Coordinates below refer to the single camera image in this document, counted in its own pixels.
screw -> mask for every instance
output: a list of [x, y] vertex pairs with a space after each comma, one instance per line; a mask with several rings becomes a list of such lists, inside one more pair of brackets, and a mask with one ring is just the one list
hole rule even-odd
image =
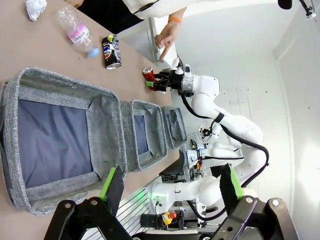
[[273, 200], [273, 201], [272, 201], [272, 204], [273, 204], [273, 205], [275, 205], [276, 207], [278, 207], [278, 206], [279, 206], [279, 202], [278, 202], [278, 200]]
[[250, 198], [250, 197], [247, 197], [247, 198], [245, 199], [245, 201], [246, 201], [248, 204], [252, 204], [252, 202], [253, 202], [252, 198]]

human hand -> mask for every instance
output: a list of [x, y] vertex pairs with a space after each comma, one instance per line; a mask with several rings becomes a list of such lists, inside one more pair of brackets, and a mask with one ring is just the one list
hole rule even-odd
[[84, 3], [84, 0], [64, 0], [64, 1], [75, 8], [80, 7]]
[[169, 21], [162, 32], [154, 37], [156, 46], [159, 49], [164, 48], [160, 56], [160, 61], [164, 59], [171, 46], [174, 44], [176, 37], [178, 36], [180, 26], [180, 22]]

black microphone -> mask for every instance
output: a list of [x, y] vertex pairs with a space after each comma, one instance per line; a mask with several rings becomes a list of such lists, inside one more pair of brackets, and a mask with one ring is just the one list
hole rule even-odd
[[289, 10], [292, 8], [292, 0], [278, 0], [278, 5], [282, 9]]

forearm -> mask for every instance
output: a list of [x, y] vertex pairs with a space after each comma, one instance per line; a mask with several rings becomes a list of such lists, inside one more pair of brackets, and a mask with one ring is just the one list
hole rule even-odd
[[176, 11], [172, 14], [169, 15], [169, 18], [178, 18], [178, 19], [182, 19], [182, 17], [184, 16], [184, 13], [186, 11], [187, 7], [180, 9], [179, 11]]

orange wristband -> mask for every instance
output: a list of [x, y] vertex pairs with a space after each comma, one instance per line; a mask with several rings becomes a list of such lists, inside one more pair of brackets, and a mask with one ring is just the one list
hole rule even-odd
[[170, 21], [175, 21], [175, 22], [178, 22], [178, 23], [180, 23], [180, 24], [182, 23], [182, 22], [181, 22], [181, 19], [179, 19], [179, 18], [177, 18], [177, 17], [174, 17], [174, 16], [172, 16], [172, 17], [169, 18], [168, 22], [170, 22]]

